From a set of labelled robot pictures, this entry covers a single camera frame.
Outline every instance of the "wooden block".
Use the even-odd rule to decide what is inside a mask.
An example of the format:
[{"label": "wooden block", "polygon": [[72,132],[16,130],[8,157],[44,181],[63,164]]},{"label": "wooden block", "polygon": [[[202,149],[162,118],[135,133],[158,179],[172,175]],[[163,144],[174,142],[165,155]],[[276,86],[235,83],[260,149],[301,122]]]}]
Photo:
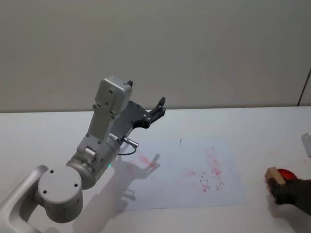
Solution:
[{"label": "wooden block", "polygon": [[265,177],[267,180],[274,179],[279,185],[285,185],[286,182],[275,166],[268,168]]}]

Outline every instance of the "white paper sheet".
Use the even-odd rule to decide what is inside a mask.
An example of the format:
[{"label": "white paper sheet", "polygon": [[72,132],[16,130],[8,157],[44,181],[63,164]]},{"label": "white paper sheet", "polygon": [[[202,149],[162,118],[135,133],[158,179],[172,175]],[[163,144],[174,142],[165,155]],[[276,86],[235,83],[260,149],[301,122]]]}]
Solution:
[{"label": "white paper sheet", "polygon": [[135,154],[118,156],[112,167],[118,211],[245,203],[233,153],[223,140],[140,142]]}]

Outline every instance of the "red object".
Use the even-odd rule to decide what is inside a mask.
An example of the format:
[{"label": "red object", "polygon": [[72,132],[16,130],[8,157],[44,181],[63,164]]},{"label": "red object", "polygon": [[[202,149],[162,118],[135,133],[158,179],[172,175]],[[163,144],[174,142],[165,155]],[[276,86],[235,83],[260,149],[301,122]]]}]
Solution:
[{"label": "red object", "polygon": [[297,179],[297,176],[289,170],[281,168],[281,169],[278,169],[278,171],[284,179],[287,179],[287,180]]}]

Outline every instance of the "white table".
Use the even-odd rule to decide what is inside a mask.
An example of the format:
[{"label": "white table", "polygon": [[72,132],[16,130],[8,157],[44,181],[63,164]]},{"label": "white table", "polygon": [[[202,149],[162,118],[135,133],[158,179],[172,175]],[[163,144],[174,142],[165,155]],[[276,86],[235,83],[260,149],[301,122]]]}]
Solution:
[{"label": "white table", "polygon": [[[92,112],[0,114],[0,201],[37,165],[65,164],[91,117]],[[109,168],[94,188],[84,191],[84,210],[73,222],[54,223],[38,207],[30,223],[43,233],[309,233],[309,216],[293,206],[276,206],[264,181],[270,166],[311,178],[311,158],[301,141],[309,131],[311,107],[168,110],[131,138],[226,139],[236,155],[246,205],[114,213],[112,190],[105,186],[114,173]]]}]

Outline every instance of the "robotic arm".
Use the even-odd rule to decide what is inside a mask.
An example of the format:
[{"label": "robotic arm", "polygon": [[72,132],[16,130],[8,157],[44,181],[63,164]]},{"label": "robotic arm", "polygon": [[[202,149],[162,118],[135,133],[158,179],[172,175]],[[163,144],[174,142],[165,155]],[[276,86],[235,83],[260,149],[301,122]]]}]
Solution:
[{"label": "robotic arm", "polygon": [[48,169],[39,166],[0,204],[1,233],[40,233],[27,221],[37,207],[58,223],[74,220],[82,211],[82,190],[95,185],[120,152],[123,143],[138,143],[128,138],[135,128],[149,128],[164,116],[165,98],[150,112],[129,101],[133,82],[116,77],[101,81],[93,105],[93,117],[76,153],[66,166]]}]

